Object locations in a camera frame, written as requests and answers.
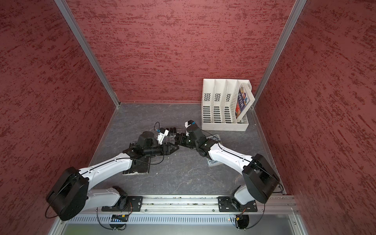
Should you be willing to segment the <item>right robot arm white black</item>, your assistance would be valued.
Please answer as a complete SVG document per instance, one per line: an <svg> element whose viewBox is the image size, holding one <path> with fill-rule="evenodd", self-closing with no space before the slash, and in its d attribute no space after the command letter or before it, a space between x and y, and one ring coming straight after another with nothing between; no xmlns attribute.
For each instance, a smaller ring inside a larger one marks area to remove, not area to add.
<svg viewBox="0 0 376 235"><path fill-rule="evenodd" d="M186 133L177 134L175 140L180 146L194 149L200 156L223 163L241 174L245 185L233 194L234 200L241 205L254 200L265 204L280 184L277 173L264 156L231 150L220 141L206 137L196 123L190 124Z"/></svg>

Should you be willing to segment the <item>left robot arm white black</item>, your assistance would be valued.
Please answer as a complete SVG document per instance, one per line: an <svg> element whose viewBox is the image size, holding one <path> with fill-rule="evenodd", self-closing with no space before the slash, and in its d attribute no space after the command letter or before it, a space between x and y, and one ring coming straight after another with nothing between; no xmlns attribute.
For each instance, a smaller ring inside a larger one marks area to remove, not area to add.
<svg viewBox="0 0 376 235"><path fill-rule="evenodd" d="M178 149L176 143L159 141L152 132L145 131L136 143L113 158L81 169L66 169L46 196L48 207L62 221L92 208L113 207L121 212L131 209L128 195L120 187L95 190L94 186L131 169L134 162L143 163L144 158L168 156Z"/></svg>

